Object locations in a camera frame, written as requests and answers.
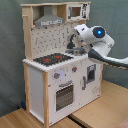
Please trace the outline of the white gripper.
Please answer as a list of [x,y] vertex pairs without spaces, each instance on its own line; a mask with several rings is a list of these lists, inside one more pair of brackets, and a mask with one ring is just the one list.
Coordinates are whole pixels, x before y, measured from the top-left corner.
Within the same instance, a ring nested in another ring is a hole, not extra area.
[[74,28],[74,32],[78,35],[78,38],[81,42],[88,41],[88,36],[87,36],[88,30],[89,30],[89,28],[85,24],[77,25]]

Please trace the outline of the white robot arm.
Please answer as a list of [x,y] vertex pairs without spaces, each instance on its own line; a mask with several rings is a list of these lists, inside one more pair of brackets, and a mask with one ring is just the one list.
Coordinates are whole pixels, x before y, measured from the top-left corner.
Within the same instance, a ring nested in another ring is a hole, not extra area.
[[85,24],[77,25],[74,32],[78,35],[81,45],[87,48],[88,58],[92,62],[128,69],[128,57],[124,59],[108,57],[115,42],[102,26],[88,28]]

